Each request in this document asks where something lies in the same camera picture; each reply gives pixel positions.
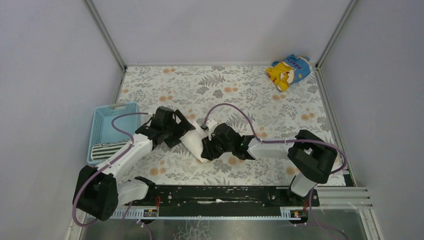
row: striped cloth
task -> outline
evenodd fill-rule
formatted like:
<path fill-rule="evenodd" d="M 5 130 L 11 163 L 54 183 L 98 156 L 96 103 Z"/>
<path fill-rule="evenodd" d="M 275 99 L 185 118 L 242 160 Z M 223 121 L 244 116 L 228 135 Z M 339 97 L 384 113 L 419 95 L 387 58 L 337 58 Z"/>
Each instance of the striped cloth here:
<path fill-rule="evenodd" d="M 92 160 L 107 160 L 119 149 L 121 149 L 125 144 L 127 144 L 129 139 L 124 139 L 119 142 L 107 142 L 99 143 L 92 147 L 91 149 L 91 159 Z"/>

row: leaf pattern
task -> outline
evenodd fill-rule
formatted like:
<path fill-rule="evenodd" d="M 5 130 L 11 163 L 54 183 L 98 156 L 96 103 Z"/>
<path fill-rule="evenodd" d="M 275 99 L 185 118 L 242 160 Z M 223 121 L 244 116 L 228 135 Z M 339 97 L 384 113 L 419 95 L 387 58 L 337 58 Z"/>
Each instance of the leaf pattern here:
<path fill-rule="evenodd" d="M 261 138 L 288 138 L 307 129 L 326 142 L 334 142 L 330 123 L 314 78 L 280 92 L 266 75 L 266 66 L 130 66 L 119 102 L 138 102 L 141 112 L 159 106 L 179 109 L 199 125 L 216 104 L 231 103 L 251 119 Z M 227 123 L 241 135 L 251 135 L 247 121 L 223 106 L 209 116 Z M 340 161 L 333 169 L 340 166 Z M 121 179 L 137 176 L 170 185 L 282 185 L 298 173 L 287 158 L 239 160 L 231 153 L 200 163 L 182 144 L 169 149 L 161 144 L 140 159 Z M 341 174 L 330 176 L 329 186 L 345 185 Z"/>

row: snack bag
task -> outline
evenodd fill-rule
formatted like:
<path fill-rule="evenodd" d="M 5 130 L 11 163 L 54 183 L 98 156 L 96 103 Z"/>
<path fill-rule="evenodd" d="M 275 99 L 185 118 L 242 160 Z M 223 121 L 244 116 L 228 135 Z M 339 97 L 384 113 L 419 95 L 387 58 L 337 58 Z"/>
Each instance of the snack bag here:
<path fill-rule="evenodd" d="M 266 69 L 266 74 L 277 86 L 277 89 L 283 92 L 292 83 L 314 77 L 314 72 L 309 63 L 309 57 L 292 54 L 282 61 L 275 61 L 272 63 L 272 66 Z"/>

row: gray wall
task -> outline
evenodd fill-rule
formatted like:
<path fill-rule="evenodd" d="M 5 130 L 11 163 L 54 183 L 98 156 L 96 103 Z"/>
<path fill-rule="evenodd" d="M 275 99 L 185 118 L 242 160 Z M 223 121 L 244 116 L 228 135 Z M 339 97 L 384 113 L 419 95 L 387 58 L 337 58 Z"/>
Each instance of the gray wall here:
<path fill-rule="evenodd" d="M 424 234 L 424 2 L 360 1 L 322 69 L 386 240 Z"/>
<path fill-rule="evenodd" d="M 315 62 L 349 0 L 94 0 L 129 65 Z"/>
<path fill-rule="evenodd" d="M 120 69 L 82 0 L 0 3 L 0 238 L 63 239 Z"/>

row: blue plastic basket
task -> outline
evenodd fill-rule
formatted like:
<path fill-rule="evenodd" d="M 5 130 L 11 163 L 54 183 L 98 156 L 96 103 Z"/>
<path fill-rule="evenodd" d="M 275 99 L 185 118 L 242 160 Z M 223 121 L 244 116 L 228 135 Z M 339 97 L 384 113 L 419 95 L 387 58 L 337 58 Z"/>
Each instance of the blue plastic basket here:
<path fill-rule="evenodd" d="M 88 146 L 88 164 L 96 165 L 103 162 L 102 160 L 92 160 L 91 154 L 93 145 L 116 143 L 128 139 L 127 135 L 116 131 L 112 127 L 112 120 L 119 115 L 137 113 L 138 111 L 139 106 L 136 102 L 99 106 L 95 109 L 91 126 L 90 144 Z M 130 134 L 134 134 L 141 126 L 141 116 L 136 114 L 121 117 L 115 121 L 115 126 Z"/>

